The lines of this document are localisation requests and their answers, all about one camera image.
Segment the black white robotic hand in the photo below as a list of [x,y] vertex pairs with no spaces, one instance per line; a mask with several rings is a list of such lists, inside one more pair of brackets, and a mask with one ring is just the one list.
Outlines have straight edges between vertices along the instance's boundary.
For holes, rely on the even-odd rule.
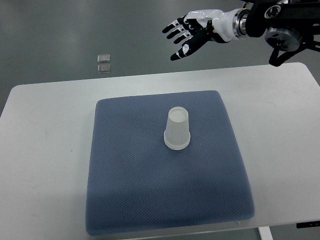
[[226,44],[231,40],[245,38],[248,15],[247,8],[237,8],[228,12],[203,9],[190,11],[177,18],[162,30],[168,40],[174,39],[174,44],[181,44],[181,48],[171,55],[170,60],[188,57],[207,42]]

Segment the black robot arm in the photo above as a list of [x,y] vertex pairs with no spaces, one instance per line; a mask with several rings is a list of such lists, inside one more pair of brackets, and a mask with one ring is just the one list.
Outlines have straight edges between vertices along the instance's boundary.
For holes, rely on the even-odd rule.
[[273,48],[269,64],[279,67],[304,50],[320,51],[318,0],[250,0],[252,7],[240,18],[239,29],[251,38],[264,36]]

